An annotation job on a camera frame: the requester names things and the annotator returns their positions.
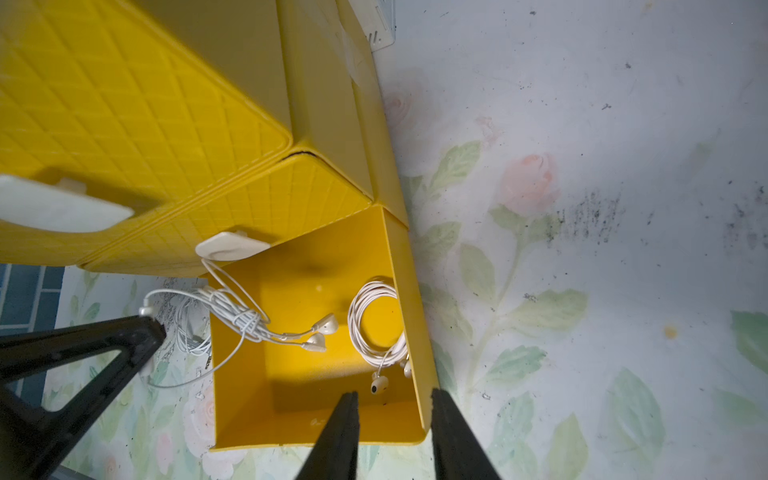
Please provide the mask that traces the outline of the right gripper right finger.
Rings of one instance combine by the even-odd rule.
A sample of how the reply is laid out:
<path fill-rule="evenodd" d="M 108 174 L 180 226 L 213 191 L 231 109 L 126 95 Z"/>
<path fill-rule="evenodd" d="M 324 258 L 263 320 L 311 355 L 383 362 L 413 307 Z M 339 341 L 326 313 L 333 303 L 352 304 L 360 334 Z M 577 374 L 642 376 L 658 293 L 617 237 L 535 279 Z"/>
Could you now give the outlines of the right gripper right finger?
<path fill-rule="evenodd" d="M 500 476 L 451 395 L 445 390 L 435 388 L 431 399 L 431 432 L 436 479 L 499 480 Z"/>

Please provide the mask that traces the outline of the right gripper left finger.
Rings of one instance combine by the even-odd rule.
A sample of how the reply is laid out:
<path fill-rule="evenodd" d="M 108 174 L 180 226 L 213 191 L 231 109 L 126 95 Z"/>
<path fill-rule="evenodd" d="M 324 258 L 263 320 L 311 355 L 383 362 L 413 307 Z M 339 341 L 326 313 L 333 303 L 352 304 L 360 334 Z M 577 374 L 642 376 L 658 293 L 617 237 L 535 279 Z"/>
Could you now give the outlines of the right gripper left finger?
<path fill-rule="evenodd" d="M 345 393 L 295 479 L 355 480 L 359 436 L 358 393 Z"/>

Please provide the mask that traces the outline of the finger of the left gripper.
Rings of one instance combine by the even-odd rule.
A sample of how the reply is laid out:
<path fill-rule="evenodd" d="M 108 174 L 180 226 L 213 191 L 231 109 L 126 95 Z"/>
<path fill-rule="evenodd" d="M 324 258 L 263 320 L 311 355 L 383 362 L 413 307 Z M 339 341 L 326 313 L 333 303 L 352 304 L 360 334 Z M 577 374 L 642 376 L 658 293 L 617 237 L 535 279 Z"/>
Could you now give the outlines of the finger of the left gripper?
<path fill-rule="evenodd" d="M 49 478 L 165 340 L 144 316 L 2 336 L 2 478 Z"/>

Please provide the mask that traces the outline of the white earphones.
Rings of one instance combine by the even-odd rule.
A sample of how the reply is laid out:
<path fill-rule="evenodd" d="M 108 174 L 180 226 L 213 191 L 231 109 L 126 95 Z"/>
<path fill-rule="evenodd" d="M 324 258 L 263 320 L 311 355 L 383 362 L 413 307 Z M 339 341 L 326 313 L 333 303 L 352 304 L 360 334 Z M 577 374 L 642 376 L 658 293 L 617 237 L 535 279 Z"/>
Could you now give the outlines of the white earphones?
<path fill-rule="evenodd" d="M 184 297 L 175 309 L 174 325 L 176 327 L 176 345 L 185 354 L 194 357 L 208 357 L 212 353 L 212 340 L 207 328 L 210 324 L 208 317 L 203 317 L 203 332 L 198 335 L 192 320 L 200 313 L 198 301 Z"/>
<path fill-rule="evenodd" d="M 389 387 L 387 369 L 400 367 L 403 375 L 412 377 L 411 355 L 405 329 L 394 337 L 395 287 L 385 278 L 365 283 L 353 297 L 347 311 L 349 338 L 355 351 L 373 369 L 370 392 L 381 395 Z"/>
<path fill-rule="evenodd" d="M 197 288 L 195 291 L 170 288 L 152 290 L 145 295 L 142 306 L 139 309 L 139 315 L 142 317 L 152 317 L 154 315 L 151 305 L 153 296 L 160 294 L 180 296 L 185 300 L 202 304 L 210 314 L 239 334 L 240 339 L 232 352 L 219 365 L 200 377 L 177 385 L 157 385 L 147 382 L 149 386 L 167 390 L 181 388 L 202 380 L 226 365 L 240 350 L 245 341 L 294 346 L 313 353 L 324 353 L 327 351 L 326 337 L 335 334 L 339 329 L 339 322 L 333 313 L 321 318 L 308 330 L 298 333 L 275 333 L 269 329 L 269 324 L 271 323 L 269 316 L 237 280 L 211 260 L 203 258 L 201 263 L 207 273 L 219 285 L 218 288 L 204 286 Z"/>

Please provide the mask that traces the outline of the yellow bottom drawer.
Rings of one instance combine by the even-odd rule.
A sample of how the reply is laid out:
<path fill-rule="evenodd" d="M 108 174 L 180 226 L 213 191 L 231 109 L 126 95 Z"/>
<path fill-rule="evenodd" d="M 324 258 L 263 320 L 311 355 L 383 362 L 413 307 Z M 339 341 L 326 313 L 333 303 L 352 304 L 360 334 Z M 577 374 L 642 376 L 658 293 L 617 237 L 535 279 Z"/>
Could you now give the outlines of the yellow bottom drawer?
<path fill-rule="evenodd" d="M 431 423 L 438 385 L 407 228 L 382 207 L 356 213 L 263 253 L 228 264 L 279 333 L 309 329 L 333 313 L 342 325 L 327 351 L 245 341 L 213 376 L 215 449 L 310 445 L 340 397 L 357 392 L 365 444 L 416 445 Z M 387 279 L 397 291 L 394 337 L 405 329 L 412 377 L 386 370 L 389 387 L 370 392 L 373 369 L 355 351 L 346 323 L 349 305 L 368 281 Z M 219 365 L 240 335 L 211 322 L 213 362 Z"/>

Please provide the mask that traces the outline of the yellow drawer cabinet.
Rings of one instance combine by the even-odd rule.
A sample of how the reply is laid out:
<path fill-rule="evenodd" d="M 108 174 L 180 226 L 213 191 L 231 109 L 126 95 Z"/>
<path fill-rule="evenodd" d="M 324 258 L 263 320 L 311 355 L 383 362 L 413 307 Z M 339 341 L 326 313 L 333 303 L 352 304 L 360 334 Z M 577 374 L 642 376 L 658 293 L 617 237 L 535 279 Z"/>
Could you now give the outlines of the yellow drawer cabinet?
<path fill-rule="evenodd" d="M 197 276 L 372 206 L 407 218 L 355 2 L 2 3 L 3 262 Z"/>

